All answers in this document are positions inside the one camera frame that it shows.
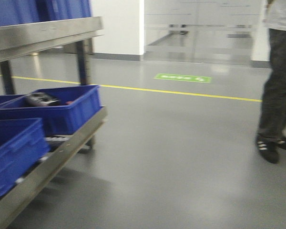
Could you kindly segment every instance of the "gray baseboard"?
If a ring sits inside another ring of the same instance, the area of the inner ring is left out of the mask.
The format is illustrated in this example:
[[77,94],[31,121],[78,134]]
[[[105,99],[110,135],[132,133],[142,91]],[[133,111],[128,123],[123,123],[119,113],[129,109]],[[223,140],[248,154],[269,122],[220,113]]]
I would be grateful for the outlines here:
[[141,61],[143,55],[94,53],[95,59],[119,60],[119,61]]
[[251,61],[251,66],[254,68],[271,68],[269,61]]

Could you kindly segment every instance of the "green floor sign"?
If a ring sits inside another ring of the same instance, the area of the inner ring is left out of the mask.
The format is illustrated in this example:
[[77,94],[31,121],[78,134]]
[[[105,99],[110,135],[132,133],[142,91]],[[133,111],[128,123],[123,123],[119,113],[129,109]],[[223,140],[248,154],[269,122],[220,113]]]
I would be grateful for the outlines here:
[[178,81],[189,81],[199,83],[210,83],[211,78],[207,76],[194,76],[194,75],[176,75],[176,74],[157,74],[155,79],[159,80],[178,80]]

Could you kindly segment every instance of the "white shirt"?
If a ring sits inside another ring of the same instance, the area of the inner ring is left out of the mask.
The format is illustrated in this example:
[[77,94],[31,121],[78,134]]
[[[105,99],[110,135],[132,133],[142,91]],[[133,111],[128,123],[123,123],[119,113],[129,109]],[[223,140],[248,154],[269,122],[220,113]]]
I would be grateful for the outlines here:
[[274,0],[266,14],[266,26],[286,31],[286,0]]

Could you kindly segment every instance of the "metal frame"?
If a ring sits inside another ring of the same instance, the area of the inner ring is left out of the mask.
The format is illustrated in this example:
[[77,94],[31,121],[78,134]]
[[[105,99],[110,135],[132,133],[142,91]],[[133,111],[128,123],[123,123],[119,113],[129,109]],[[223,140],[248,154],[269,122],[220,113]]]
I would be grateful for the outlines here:
[[90,83],[87,64],[87,39],[103,29],[101,17],[47,21],[0,27],[0,69],[6,94],[15,94],[8,61],[57,46],[77,43],[77,59],[81,85]]
[[5,229],[51,181],[64,165],[92,138],[107,115],[103,107],[52,155],[0,200],[0,229]]
[[[101,17],[0,27],[0,69],[5,93],[15,94],[10,59],[69,43],[76,43],[81,85],[89,84],[87,39],[97,36],[97,30],[101,29]],[[0,229],[5,229],[85,144],[93,147],[94,134],[106,115],[103,107],[21,183],[0,198]]]

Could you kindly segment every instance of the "man's leg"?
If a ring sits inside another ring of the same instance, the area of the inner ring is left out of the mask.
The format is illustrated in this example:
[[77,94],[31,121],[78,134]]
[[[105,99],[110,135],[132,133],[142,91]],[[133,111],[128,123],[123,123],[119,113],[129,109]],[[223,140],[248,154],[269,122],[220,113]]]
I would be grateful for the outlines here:
[[272,73],[264,87],[256,143],[266,160],[277,163],[276,146],[286,149],[286,31],[270,29],[269,36]]

